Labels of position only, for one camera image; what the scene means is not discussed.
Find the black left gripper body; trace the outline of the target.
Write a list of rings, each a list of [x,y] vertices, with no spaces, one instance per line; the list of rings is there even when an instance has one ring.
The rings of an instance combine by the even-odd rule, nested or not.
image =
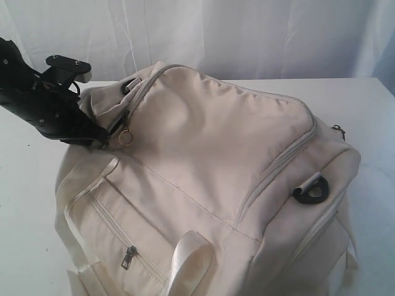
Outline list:
[[[1,39],[1,107],[45,136],[67,136],[78,118],[77,95],[28,66],[16,44]]]

